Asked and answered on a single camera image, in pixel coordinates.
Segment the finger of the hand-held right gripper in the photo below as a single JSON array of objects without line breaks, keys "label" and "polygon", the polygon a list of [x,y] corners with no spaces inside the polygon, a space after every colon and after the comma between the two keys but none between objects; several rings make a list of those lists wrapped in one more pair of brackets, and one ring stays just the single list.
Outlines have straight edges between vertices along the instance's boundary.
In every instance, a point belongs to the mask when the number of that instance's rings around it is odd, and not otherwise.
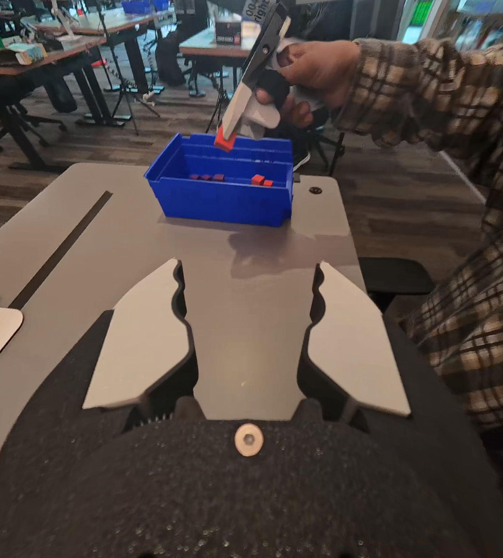
[{"label": "finger of the hand-held right gripper", "polygon": [[261,140],[265,131],[279,125],[281,115],[273,103],[262,104],[248,101],[239,121],[239,135],[253,140]]},{"label": "finger of the hand-held right gripper", "polygon": [[217,127],[218,136],[255,136],[250,115],[257,105],[254,91],[239,83]]}]

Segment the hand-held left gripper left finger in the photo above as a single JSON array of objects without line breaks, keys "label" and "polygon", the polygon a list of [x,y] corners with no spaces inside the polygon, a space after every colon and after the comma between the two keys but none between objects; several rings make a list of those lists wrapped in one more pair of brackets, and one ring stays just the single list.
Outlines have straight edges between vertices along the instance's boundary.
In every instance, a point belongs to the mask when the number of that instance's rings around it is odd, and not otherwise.
[{"label": "hand-held left gripper left finger", "polygon": [[172,258],[114,306],[82,408],[134,406],[151,419],[193,397],[199,369],[186,313],[183,265]]}]

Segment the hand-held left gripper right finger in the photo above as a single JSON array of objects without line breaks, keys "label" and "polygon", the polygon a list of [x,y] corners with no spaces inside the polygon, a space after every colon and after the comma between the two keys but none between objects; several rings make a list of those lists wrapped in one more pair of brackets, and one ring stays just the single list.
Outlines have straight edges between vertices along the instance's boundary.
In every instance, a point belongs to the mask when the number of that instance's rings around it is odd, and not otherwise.
[{"label": "hand-held left gripper right finger", "polygon": [[381,311],[325,261],[313,276],[297,385],[324,421],[352,422],[359,410],[412,415]]}]

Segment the blue plastic bin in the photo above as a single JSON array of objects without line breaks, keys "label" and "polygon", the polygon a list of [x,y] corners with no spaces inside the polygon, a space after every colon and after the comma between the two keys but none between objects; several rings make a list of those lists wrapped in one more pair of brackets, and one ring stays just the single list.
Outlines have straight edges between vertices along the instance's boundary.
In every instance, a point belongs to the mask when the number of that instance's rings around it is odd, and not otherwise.
[{"label": "blue plastic bin", "polygon": [[[230,153],[202,133],[172,137],[144,174],[168,218],[279,227],[291,218],[293,154],[290,140],[237,137]],[[225,182],[190,180],[224,174]],[[272,187],[251,185],[259,174]]]}]

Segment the person's right forearm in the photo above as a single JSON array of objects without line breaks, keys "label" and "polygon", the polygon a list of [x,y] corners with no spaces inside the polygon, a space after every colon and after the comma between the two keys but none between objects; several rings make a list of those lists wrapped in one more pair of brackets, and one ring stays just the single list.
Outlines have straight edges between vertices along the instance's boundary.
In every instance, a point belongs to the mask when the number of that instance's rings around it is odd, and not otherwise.
[{"label": "person's right forearm", "polygon": [[473,182],[489,189],[486,207],[503,212],[503,44],[459,51],[447,39],[354,43],[359,63],[335,126],[381,146],[422,142],[466,161]]}]

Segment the person's right hand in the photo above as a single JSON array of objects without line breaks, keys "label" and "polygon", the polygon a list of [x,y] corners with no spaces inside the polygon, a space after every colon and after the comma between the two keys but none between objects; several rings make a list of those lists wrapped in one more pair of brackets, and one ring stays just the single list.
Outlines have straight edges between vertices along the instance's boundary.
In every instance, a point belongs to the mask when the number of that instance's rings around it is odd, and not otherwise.
[{"label": "person's right hand", "polygon": [[293,43],[277,54],[279,72],[290,85],[307,89],[328,109],[346,101],[359,63],[360,46],[352,41]]}]

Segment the black red-label box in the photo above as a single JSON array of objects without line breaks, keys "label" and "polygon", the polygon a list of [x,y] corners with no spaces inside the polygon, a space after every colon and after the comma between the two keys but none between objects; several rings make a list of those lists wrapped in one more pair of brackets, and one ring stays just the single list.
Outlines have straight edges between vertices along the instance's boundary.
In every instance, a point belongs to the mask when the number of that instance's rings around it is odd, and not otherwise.
[{"label": "black red-label box", "polygon": [[217,45],[240,46],[242,42],[242,21],[237,19],[217,19],[215,21],[215,43]]}]

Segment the wooden desk with black legs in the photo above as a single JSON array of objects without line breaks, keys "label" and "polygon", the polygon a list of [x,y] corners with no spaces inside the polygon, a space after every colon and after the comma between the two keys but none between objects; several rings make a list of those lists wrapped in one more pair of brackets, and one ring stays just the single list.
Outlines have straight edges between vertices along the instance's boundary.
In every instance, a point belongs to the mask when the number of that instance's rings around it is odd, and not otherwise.
[{"label": "wooden desk with black legs", "polygon": [[190,96],[202,98],[197,78],[202,75],[212,81],[221,95],[230,96],[243,74],[243,66],[253,47],[258,30],[253,29],[239,45],[217,43],[213,28],[207,28],[180,43],[179,52],[191,64],[189,71]]},{"label": "wooden desk with black legs", "polygon": [[11,110],[16,101],[21,101],[39,87],[56,83],[57,78],[73,74],[95,125],[105,126],[111,121],[111,114],[92,68],[96,49],[105,42],[106,39],[102,37],[80,37],[73,48],[53,51],[33,65],[0,66],[0,122],[26,158],[26,162],[11,163],[8,166],[10,170],[59,175],[74,164],[65,161],[46,162],[25,134],[19,117]]}]

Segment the black office chair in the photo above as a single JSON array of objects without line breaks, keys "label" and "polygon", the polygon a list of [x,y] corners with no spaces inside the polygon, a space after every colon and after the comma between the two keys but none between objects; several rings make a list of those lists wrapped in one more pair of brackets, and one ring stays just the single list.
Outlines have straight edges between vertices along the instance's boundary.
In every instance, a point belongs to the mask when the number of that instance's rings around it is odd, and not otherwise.
[{"label": "black office chair", "polygon": [[397,296],[430,294],[435,283],[419,262],[395,257],[359,257],[368,296],[385,313]]},{"label": "black office chair", "polygon": [[61,132],[68,132],[67,125],[60,119],[32,115],[24,106],[24,101],[32,93],[42,88],[45,90],[50,104],[59,114],[69,114],[77,110],[77,103],[69,87],[62,77],[35,80],[26,75],[0,76],[0,153],[3,148],[1,140],[11,136],[11,124],[20,129],[21,141],[16,144],[23,149],[32,147],[27,134],[35,136],[41,147],[49,147],[49,142],[37,130],[41,124],[56,126]]}]

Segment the black light stand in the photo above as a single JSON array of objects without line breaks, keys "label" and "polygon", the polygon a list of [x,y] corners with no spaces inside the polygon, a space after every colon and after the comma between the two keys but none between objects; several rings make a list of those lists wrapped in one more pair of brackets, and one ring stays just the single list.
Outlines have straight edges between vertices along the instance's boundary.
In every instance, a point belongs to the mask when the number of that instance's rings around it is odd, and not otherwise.
[{"label": "black light stand", "polygon": [[[140,136],[140,133],[139,133],[138,124],[137,124],[137,121],[136,121],[136,118],[135,118],[135,115],[134,115],[134,112],[133,112],[133,108],[131,106],[131,101],[135,101],[136,103],[139,103],[139,105],[146,108],[151,114],[153,114],[157,118],[159,118],[159,115],[153,108],[150,107],[150,105],[146,101],[143,101],[142,98],[139,98],[137,96],[137,93],[133,92],[133,87],[131,87],[128,84],[128,80],[126,78],[124,78],[124,76],[122,74],[122,70],[120,68],[119,60],[118,60],[118,58],[116,56],[116,52],[115,52],[115,39],[113,39],[111,37],[111,33],[108,31],[108,27],[105,23],[105,17],[104,17],[104,12],[102,10],[101,1],[94,1],[94,6],[95,6],[96,12],[97,12],[98,17],[99,17],[100,26],[102,27],[102,35],[106,39],[106,46],[110,50],[111,57],[112,57],[112,60],[113,60],[113,68],[115,68],[115,72],[112,72],[112,73],[116,76],[116,78],[119,82],[118,83],[119,90],[118,90],[118,97],[117,97],[116,106],[115,106],[114,110],[112,112],[110,112],[108,116],[106,116],[106,118],[108,119],[108,121],[110,123],[114,123],[114,124],[125,125],[125,124],[127,124],[127,122],[131,122],[132,125],[133,125],[133,128],[134,128],[134,133],[138,137],[138,136]],[[126,101],[128,111],[129,111],[129,115],[119,115],[117,113],[119,108],[120,108],[120,105],[121,105],[122,101]]]}]

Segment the person's plaid shirt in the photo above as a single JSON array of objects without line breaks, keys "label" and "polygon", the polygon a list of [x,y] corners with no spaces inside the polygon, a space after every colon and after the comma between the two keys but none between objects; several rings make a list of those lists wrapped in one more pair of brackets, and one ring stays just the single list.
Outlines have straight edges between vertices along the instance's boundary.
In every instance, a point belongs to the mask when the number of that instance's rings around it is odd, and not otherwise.
[{"label": "person's plaid shirt", "polygon": [[399,324],[479,434],[503,445],[503,228]]}]

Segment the small cardboard box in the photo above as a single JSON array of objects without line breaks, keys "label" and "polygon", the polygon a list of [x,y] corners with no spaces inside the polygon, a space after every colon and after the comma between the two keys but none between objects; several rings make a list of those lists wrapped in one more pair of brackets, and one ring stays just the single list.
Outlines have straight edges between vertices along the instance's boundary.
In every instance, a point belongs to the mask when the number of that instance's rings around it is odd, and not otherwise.
[{"label": "small cardboard box", "polygon": [[42,44],[16,42],[0,48],[0,66],[31,66],[48,53]]}]

